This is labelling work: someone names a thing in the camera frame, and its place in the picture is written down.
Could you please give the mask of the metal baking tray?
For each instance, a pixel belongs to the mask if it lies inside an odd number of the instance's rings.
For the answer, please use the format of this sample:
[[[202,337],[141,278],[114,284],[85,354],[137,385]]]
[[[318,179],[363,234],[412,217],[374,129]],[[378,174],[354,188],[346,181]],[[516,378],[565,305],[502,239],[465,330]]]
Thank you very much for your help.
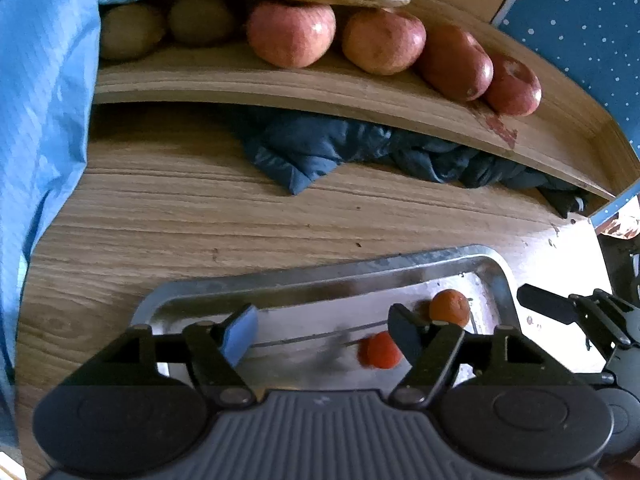
[[[131,322],[178,334],[197,322],[222,322],[246,304],[257,335],[236,370],[256,394],[268,389],[378,389],[390,394],[408,373],[364,367],[359,344],[386,329],[388,309],[416,312],[438,292],[469,299],[473,334],[518,325],[510,269],[482,245],[264,273],[168,282],[146,296]]]

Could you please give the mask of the red apple far left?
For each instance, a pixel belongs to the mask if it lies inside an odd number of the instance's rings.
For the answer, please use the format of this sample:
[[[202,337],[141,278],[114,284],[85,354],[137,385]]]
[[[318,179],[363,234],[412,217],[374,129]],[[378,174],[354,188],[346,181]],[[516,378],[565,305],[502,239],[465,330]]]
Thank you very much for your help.
[[[254,53],[280,68],[311,66],[329,50],[335,33],[336,17],[326,4],[263,1],[246,23]]]

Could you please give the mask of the dark blue cloth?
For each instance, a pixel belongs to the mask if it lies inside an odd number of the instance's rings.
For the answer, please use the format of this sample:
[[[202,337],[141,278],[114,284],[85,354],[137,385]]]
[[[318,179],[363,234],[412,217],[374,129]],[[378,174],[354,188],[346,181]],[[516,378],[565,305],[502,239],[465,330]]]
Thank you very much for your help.
[[[451,141],[372,122],[294,110],[250,112],[238,137],[247,159],[297,195],[348,162],[385,165],[432,183],[536,188],[562,217],[581,214],[588,193],[519,162]]]

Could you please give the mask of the brown kiwi right shelf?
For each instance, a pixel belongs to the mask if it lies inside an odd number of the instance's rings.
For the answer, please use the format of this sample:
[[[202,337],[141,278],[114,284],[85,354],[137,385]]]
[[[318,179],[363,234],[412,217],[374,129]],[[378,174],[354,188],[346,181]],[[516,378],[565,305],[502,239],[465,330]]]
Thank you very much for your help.
[[[232,31],[232,16],[220,0],[178,0],[171,8],[168,24],[178,41],[205,46]]]

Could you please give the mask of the red apple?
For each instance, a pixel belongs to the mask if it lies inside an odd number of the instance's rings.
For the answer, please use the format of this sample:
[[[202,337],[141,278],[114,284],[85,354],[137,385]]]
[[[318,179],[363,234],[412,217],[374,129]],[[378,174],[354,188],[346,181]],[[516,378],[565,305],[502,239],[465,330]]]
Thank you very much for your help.
[[[254,53],[280,68],[311,66],[329,50],[335,33],[336,17],[326,4],[263,1],[246,23]]]
[[[538,108],[542,87],[537,75],[524,63],[498,52],[489,55],[494,76],[483,94],[499,115],[528,116]]]
[[[342,51],[372,75],[390,76],[408,70],[421,55],[426,29],[406,11],[361,9],[347,20]]]
[[[416,63],[423,79],[447,99],[470,102],[490,86],[494,76],[491,58],[467,30],[438,25],[426,34]]]

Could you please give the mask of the small red tomato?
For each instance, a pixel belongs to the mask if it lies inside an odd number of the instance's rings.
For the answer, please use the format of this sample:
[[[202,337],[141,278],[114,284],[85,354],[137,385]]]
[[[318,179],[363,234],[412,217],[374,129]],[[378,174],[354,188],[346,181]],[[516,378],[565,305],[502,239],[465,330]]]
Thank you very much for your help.
[[[379,370],[391,370],[402,359],[397,344],[387,330],[361,339],[357,356],[361,366]]]

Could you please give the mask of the red apple far right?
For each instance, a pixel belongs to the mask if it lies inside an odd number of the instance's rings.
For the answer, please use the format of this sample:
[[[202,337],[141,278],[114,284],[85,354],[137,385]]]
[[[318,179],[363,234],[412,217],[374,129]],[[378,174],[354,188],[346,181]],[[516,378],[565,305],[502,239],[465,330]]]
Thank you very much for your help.
[[[498,52],[489,55],[494,76],[483,94],[499,115],[528,116],[538,108],[542,87],[537,75],[524,63]]]

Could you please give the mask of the light blue hanging garment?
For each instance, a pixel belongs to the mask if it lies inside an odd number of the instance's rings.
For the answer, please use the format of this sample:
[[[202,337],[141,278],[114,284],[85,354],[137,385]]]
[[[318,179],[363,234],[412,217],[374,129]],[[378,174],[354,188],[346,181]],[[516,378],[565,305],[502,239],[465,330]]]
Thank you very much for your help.
[[[1,445],[17,448],[15,346],[32,253],[87,165],[102,4],[1,0]]]

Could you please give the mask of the wooden raised shelf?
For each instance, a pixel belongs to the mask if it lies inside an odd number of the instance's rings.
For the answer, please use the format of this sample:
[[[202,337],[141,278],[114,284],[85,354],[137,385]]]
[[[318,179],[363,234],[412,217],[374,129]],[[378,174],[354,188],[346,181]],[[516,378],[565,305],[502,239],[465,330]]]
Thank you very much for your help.
[[[236,103],[376,122],[439,136],[551,174],[607,200],[639,181],[639,159],[614,118],[570,78],[524,44],[437,0],[408,11],[432,27],[456,23],[486,49],[511,55],[538,76],[536,113],[497,118],[483,104],[452,102],[415,73],[369,75],[340,50],[301,70],[280,70],[246,44],[160,49],[136,62],[100,69],[94,100]]]

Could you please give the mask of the small orange tangerine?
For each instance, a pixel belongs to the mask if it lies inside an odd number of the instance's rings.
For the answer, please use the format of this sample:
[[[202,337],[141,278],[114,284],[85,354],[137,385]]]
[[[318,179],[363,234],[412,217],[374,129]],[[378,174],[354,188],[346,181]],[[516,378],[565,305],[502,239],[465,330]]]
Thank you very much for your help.
[[[428,315],[432,321],[456,324],[462,328],[471,319],[471,307],[468,298],[455,289],[438,292],[428,306]]]

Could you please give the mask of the brown kiwi shelf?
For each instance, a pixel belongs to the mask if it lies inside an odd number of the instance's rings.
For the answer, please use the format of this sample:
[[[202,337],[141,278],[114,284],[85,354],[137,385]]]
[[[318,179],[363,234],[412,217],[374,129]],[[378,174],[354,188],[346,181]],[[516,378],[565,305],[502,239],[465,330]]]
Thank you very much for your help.
[[[220,0],[178,0],[171,8],[168,24],[178,41],[205,46],[232,31],[232,16]]]
[[[100,55],[109,61],[142,58],[164,35],[164,19],[157,10],[135,3],[116,6],[102,18]]]

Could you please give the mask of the brown kiwi left shelf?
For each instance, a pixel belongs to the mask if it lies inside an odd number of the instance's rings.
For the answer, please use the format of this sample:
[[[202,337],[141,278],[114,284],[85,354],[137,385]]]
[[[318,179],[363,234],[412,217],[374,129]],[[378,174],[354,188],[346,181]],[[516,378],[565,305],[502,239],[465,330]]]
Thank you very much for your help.
[[[100,55],[109,61],[142,58],[164,35],[164,19],[157,10],[135,3],[116,6],[102,18]]]

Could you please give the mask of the blue starry panel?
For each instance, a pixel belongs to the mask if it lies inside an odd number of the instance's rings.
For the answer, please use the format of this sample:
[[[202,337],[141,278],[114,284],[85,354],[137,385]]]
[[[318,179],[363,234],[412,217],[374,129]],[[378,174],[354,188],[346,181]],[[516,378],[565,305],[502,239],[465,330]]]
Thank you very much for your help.
[[[491,21],[599,102],[639,151],[639,0],[506,0]]]

